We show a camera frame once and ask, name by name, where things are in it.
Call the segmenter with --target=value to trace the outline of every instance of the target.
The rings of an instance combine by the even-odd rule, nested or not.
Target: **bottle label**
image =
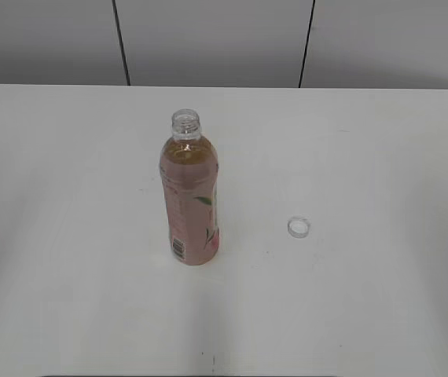
[[[218,249],[215,179],[184,188],[163,173],[164,196],[174,255],[190,265],[205,263]]]

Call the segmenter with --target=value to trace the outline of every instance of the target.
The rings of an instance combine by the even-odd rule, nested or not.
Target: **green leaf graphic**
[[[197,199],[197,200],[199,200],[201,203],[203,203],[203,204],[206,204],[206,205],[208,205],[208,206],[211,206],[211,199],[210,198],[207,198],[207,197],[205,197],[205,196],[197,196],[196,198],[194,198],[194,199]]]

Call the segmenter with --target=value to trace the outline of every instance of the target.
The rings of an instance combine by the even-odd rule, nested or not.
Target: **bottle opening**
[[[171,132],[175,140],[192,140],[201,137],[200,117],[190,108],[178,110],[171,116]]]

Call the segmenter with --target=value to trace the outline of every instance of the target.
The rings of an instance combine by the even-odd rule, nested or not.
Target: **plastic bottle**
[[[187,265],[202,265],[214,257],[219,245],[217,153],[201,135],[200,117],[194,110],[175,112],[171,128],[172,137],[160,157],[171,250]]]

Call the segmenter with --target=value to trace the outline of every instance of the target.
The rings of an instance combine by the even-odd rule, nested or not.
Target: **liquid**
[[[201,265],[218,250],[216,213],[218,161],[207,138],[167,141],[161,151],[160,173],[167,204],[170,245],[187,265]]]

